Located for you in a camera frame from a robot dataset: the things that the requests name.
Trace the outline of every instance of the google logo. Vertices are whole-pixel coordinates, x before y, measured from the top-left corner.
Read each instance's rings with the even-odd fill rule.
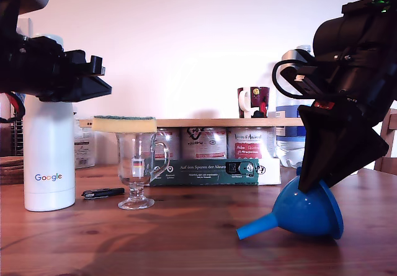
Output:
[[[37,174],[35,176],[35,179],[38,181],[46,181],[46,180],[52,180],[52,181],[56,181],[58,179],[62,179],[62,175],[59,175],[58,173],[56,173],[56,175],[52,175],[52,176],[41,176],[40,174]]]

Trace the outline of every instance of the wooden chair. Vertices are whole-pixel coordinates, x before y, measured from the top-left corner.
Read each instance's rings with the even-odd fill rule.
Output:
[[[389,151],[385,157],[375,161],[375,170],[397,175],[397,158],[391,157],[391,149],[397,130],[397,110],[390,109],[382,123],[380,136],[389,144]]]

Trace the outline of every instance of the cardboard box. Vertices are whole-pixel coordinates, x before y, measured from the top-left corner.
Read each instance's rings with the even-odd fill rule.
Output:
[[[156,168],[164,161],[154,162]],[[193,159],[172,160],[167,170],[150,183],[159,185],[276,185],[281,183],[280,160]]]

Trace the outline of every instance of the black cable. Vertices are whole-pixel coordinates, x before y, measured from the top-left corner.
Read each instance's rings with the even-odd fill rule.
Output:
[[[272,72],[272,81],[275,86],[275,88],[283,95],[293,98],[293,99],[314,99],[314,100],[330,100],[330,99],[335,99],[335,98],[341,98],[341,97],[347,97],[347,95],[355,93],[357,91],[362,90],[361,88],[353,89],[353,90],[348,90],[340,93],[332,93],[332,94],[316,94],[316,95],[298,95],[298,94],[292,94],[289,93],[288,91],[284,90],[279,82],[277,81],[277,70],[281,65],[284,64],[299,64],[299,65],[307,65],[307,62],[301,61],[301,60],[296,60],[296,59],[290,59],[290,60],[282,60],[280,62],[277,62],[274,67],[273,67],[273,72]]]

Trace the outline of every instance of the mug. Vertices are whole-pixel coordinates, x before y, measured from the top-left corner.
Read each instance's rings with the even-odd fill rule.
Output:
[[[237,89],[240,118],[267,118],[268,87],[243,87]]]

